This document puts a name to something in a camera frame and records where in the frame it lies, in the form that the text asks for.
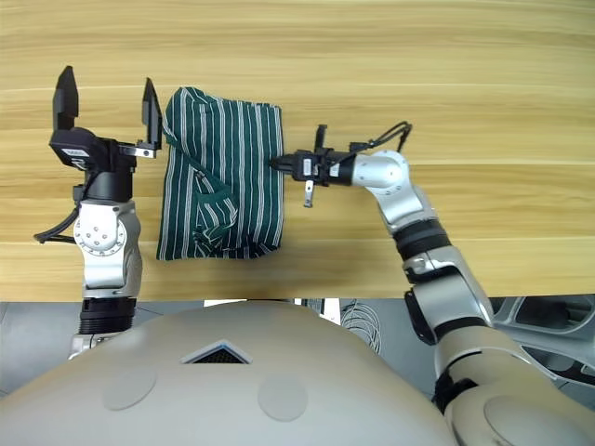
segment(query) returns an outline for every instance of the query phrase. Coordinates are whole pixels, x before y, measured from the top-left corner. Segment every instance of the mesh grille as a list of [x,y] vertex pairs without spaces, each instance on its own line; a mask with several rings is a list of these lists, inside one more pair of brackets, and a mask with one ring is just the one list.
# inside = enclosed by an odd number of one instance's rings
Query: mesh grille
[[227,364],[245,364],[244,361],[239,359],[233,353],[228,351],[226,348],[219,348],[208,355],[199,358],[194,361],[193,364],[199,363],[227,363]]

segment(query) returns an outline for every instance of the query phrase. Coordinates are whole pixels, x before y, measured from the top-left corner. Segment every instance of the wooden table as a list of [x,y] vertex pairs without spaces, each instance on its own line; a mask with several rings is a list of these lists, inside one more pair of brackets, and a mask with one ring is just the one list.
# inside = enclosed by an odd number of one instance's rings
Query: wooden table
[[[32,234],[72,209],[80,172],[47,142],[72,64],[80,126],[142,137],[145,76],[283,107],[286,151],[407,119],[412,176],[489,295],[595,290],[595,7],[588,0],[2,0],[0,300],[78,301],[82,261]],[[158,262],[167,153],[141,160],[141,299],[399,297],[401,260],[365,190],[285,182],[282,249]]]

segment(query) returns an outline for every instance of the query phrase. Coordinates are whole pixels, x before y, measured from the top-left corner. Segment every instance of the green striped shirt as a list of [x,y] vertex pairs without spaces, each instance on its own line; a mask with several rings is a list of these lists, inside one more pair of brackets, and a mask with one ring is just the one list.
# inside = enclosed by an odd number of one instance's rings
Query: green striped shirt
[[169,100],[170,145],[157,258],[253,258],[279,247],[281,109],[180,88]]

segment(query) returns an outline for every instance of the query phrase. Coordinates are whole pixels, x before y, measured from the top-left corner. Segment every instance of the black cable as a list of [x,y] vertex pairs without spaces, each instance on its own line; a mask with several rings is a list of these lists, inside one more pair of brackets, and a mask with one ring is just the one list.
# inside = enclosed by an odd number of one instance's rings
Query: black cable
[[99,172],[93,172],[89,176],[89,178],[85,182],[85,186],[83,187],[83,191],[80,197],[78,198],[78,200],[74,202],[74,209],[66,218],[64,218],[64,220],[62,220],[58,225],[49,230],[45,230],[43,232],[39,232],[38,234],[34,234],[33,237],[38,242],[40,242],[41,244],[45,242],[75,243],[73,237],[60,234],[64,232],[67,228],[69,228],[72,225],[72,223],[74,223],[74,221],[78,218],[79,210],[81,208],[81,202],[86,198],[86,194],[88,193],[89,188],[91,187],[93,181],[95,181],[95,178],[97,178],[98,175]]
[[338,160],[335,160],[333,163],[330,164],[330,166],[333,166],[335,164],[341,164],[355,157],[360,151],[367,151],[368,149],[373,149],[374,147],[381,146],[382,144],[389,142],[391,139],[399,135],[401,135],[401,138],[399,139],[399,144],[397,145],[397,152],[401,152],[401,150],[403,149],[403,145],[407,140],[407,137],[409,137],[409,134],[411,133],[412,129],[413,125],[409,124],[406,121],[401,121],[376,139],[370,139],[368,142],[352,142],[350,144],[350,152],[347,153],[345,156],[339,158]]

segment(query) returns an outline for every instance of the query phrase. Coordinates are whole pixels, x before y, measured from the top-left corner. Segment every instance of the label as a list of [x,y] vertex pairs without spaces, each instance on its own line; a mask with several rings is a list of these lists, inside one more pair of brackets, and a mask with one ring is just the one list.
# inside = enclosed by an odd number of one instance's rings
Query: label
[[70,156],[86,156],[88,158],[88,153],[86,151],[81,151],[80,149],[61,149],[64,153]]
[[331,177],[338,177],[338,167],[339,167],[339,164],[333,164],[333,165],[331,165],[331,168],[328,169],[328,174]]
[[304,177],[312,176],[312,160],[310,158],[304,159]]

